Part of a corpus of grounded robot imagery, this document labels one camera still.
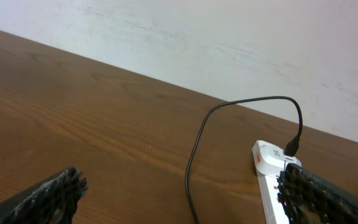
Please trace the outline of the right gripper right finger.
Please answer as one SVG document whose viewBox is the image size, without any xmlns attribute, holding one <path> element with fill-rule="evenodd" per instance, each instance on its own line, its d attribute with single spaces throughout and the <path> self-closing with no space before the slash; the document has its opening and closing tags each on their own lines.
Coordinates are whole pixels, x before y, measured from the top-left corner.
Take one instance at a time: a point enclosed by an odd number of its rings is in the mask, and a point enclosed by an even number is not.
<svg viewBox="0 0 358 224">
<path fill-rule="evenodd" d="M 277 182 L 290 223 L 358 224 L 358 197 L 301 166 L 288 164 Z"/>
</svg>

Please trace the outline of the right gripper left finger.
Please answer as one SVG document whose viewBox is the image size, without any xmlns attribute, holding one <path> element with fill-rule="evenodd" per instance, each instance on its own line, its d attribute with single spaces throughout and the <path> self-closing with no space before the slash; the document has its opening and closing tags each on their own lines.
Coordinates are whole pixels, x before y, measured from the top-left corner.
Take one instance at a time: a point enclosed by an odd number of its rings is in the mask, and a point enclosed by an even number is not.
<svg viewBox="0 0 358 224">
<path fill-rule="evenodd" d="M 0 203 L 0 224 L 73 223 L 87 178 L 75 167 L 58 172 Z"/>
</svg>

